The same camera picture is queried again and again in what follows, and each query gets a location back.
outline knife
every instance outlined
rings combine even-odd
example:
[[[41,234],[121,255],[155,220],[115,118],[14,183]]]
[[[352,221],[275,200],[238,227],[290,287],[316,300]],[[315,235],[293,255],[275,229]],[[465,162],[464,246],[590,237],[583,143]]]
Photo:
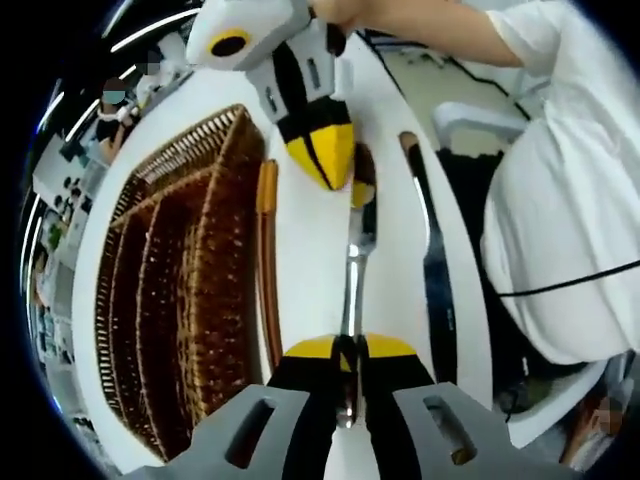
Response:
[[[429,189],[418,137],[410,132],[400,134],[400,144],[422,202],[429,225],[429,246],[423,259],[424,285],[429,312],[431,358],[439,383],[457,381],[458,350],[456,316],[444,237]]]

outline white table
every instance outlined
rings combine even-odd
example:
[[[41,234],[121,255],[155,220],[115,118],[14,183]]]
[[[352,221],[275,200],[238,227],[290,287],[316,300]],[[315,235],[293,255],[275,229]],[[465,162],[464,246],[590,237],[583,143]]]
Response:
[[[82,237],[89,219],[87,212],[80,208],[85,198],[86,194],[83,193],[76,202],[73,216],[69,222],[69,229],[60,240],[58,248],[56,248],[56,257],[58,260],[71,270],[76,269],[78,249],[82,243]]]
[[[444,172],[411,109],[378,57],[357,36],[344,58],[354,67],[347,99],[360,138],[376,161],[379,195],[378,245],[365,279],[364,328],[393,335],[416,348],[433,373],[422,259],[428,231],[398,135],[415,132],[422,145],[438,219],[447,244],[458,325],[459,385],[491,408],[491,363],[480,282],[462,218]],[[102,393],[94,344],[95,284],[109,218],[131,171],[159,144],[232,103],[244,104],[270,138],[269,156],[280,164],[277,213],[277,274],[284,349],[338,333],[344,298],[350,190],[320,189],[288,158],[283,142],[241,73],[196,72],[144,118],[109,169],[94,200],[80,246],[73,296],[73,336],[78,380],[89,416],[107,453],[123,471],[160,461],[117,420]],[[259,330],[266,367],[264,338]],[[367,432],[339,431],[327,478],[377,476]]]

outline metal fork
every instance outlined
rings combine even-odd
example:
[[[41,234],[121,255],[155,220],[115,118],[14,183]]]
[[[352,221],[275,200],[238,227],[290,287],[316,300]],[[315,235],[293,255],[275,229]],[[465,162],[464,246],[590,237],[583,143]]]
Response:
[[[349,219],[345,299],[340,334],[353,340],[355,353],[349,362],[351,365],[345,385],[345,405],[338,409],[338,425],[343,428],[353,426],[363,405],[359,356],[355,346],[362,336],[364,274],[369,255],[376,248],[378,230],[375,166],[370,152],[361,144],[356,146],[354,180],[360,183],[360,187],[365,184],[373,187],[374,192],[373,198],[364,206],[354,205],[352,199]]]

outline fluorescent light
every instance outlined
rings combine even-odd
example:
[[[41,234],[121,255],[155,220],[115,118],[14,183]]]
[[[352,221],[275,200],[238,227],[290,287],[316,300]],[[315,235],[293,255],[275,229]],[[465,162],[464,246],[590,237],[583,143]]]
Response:
[[[53,109],[58,106],[58,104],[62,101],[63,98],[64,98],[64,92],[61,92],[58,94],[58,96],[56,96],[56,98],[53,99],[53,102],[49,104],[49,106],[47,107],[47,110],[44,112],[44,115],[42,116],[42,120],[40,120],[40,123],[38,123],[38,131],[42,130],[44,125],[47,123],[47,120],[49,120],[49,117],[51,116]]]
[[[136,66],[135,65],[131,65],[129,68],[127,68],[127,70],[120,75],[118,78],[120,80],[124,80],[125,78],[127,78],[129,75],[131,75],[134,71],[136,70]]]
[[[78,131],[78,129],[82,126],[82,124],[84,123],[84,121],[89,118],[89,115],[91,115],[93,113],[93,111],[98,108],[98,103],[100,102],[100,100],[96,99],[93,101],[93,103],[89,106],[89,108],[87,108],[87,110],[82,114],[82,116],[78,119],[78,121],[76,122],[76,124],[73,126],[73,128],[69,131],[69,133],[67,134],[67,136],[64,138],[65,142],[69,142],[71,141],[71,139],[73,138],[73,136],[76,134],[76,132]]]
[[[31,331],[31,275],[33,270],[33,253],[36,250],[36,243],[38,243],[38,235],[40,234],[40,227],[42,226],[42,217],[38,218],[38,223],[36,223],[36,235],[34,236],[34,241],[31,244],[31,252],[29,252],[29,263],[27,264],[27,290],[26,290],[26,299],[27,299],[27,321],[29,322],[29,331]]]
[[[58,409],[58,412],[64,413],[64,411],[62,410],[62,406],[60,406],[60,402],[58,402],[58,399],[56,397],[54,397],[53,395],[51,395],[51,398],[53,399],[53,404]]]
[[[25,253],[27,253],[27,239],[29,238],[29,231],[31,230],[31,224],[33,223],[33,218],[35,217],[36,210],[38,209],[38,203],[40,202],[40,195],[36,194],[36,200],[33,203],[33,208],[31,209],[31,213],[29,214],[29,220],[27,220],[27,230],[24,236],[24,242],[22,242],[22,252],[20,253],[20,285],[24,285],[22,281],[24,280],[24,262],[25,262]]]
[[[144,27],[141,30],[138,30],[136,33],[129,35],[127,38],[120,40],[118,43],[116,43],[113,47],[111,47],[111,53],[115,53],[118,50],[120,50],[123,47],[126,47],[127,45],[129,45],[131,42],[136,41],[137,39],[139,39],[140,37],[145,36],[147,33],[150,33],[160,27],[164,27],[165,25],[168,25],[172,22],[176,22],[178,20],[182,20],[183,18],[187,18],[190,16],[193,16],[195,14],[197,14],[200,11],[200,7],[198,8],[192,8],[190,10],[187,10],[186,12],[182,12],[182,13],[177,13],[175,15],[171,15],[170,17],[165,18],[164,20],[160,20],[156,23],[152,23],[151,25],[148,25],[146,27]]]
[[[115,27],[116,23],[120,21],[120,19],[124,15],[124,12],[126,12],[129,9],[133,1],[134,0],[124,0],[124,2],[120,4],[118,9],[116,10],[116,13],[113,14],[113,17],[109,21],[107,28],[105,28],[104,32],[102,32],[102,38],[106,38],[107,35],[111,33],[111,30],[113,30],[113,27]]]
[[[49,97],[49,103],[53,101],[53,99],[58,95],[58,91],[60,90],[60,85],[62,84],[62,79],[59,78],[56,80],[55,85],[53,86],[53,90],[51,92],[51,96]]]

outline white shirt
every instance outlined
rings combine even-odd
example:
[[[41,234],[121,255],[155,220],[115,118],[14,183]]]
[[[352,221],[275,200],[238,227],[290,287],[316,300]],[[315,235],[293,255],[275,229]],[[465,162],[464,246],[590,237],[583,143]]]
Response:
[[[493,178],[482,251],[499,294],[541,289],[640,260],[640,86],[616,47],[565,2],[489,12],[535,76],[541,118]],[[542,293],[503,296],[549,360],[640,350],[640,267]]]
[[[169,60],[160,62],[160,71],[155,75],[143,75],[136,85],[136,98],[138,105],[143,107],[151,99],[153,90],[166,87],[171,83],[178,73],[178,67]]]

